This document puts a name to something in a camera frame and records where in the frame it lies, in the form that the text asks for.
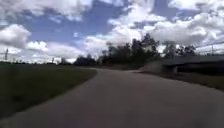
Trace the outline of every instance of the pole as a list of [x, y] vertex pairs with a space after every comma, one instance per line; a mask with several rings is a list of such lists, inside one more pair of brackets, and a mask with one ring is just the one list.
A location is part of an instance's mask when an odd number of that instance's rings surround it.
[[5, 51], [5, 61], [8, 60], [8, 53], [9, 53], [9, 49], [7, 48], [6, 51]]

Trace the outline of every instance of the treeline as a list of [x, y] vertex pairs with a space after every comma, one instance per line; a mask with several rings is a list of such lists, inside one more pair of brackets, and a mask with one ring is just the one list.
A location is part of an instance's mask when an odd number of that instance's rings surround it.
[[[108, 48], [102, 51], [102, 55], [93, 59], [91, 55], [87, 57], [80, 56], [74, 63], [77, 66], [94, 66], [94, 65], [128, 65], [141, 67], [149, 61], [155, 61], [161, 58], [172, 58], [175, 56], [195, 55], [193, 46], [177, 45], [172, 41], [160, 43], [146, 34], [142, 40], [133, 39], [131, 43], [115, 46], [108, 43]], [[164, 45], [162, 53], [158, 52], [159, 46]]]

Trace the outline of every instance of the green tree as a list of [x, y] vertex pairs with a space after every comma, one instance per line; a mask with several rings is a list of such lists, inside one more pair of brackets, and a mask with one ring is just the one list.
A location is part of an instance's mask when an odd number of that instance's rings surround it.
[[173, 58], [176, 55], [176, 43], [173, 41], [165, 41], [163, 44], [166, 46], [163, 51], [165, 58]]

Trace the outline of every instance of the paved path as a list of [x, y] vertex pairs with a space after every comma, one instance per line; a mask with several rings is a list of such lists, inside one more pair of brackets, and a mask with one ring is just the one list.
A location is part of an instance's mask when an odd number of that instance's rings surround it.
[[224, 128], [224, 93], [151, 75], [99, 70], [82, 86], [2, 124], [6, 128]]

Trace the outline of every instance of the railing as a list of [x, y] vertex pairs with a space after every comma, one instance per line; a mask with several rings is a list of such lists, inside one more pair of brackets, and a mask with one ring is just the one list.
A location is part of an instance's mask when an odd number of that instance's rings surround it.
[[196, 47], [196, 53], [200, 55], [224, 54], [224, 43], [222, 42], [222, 43], [208, 44], [208, 45]]

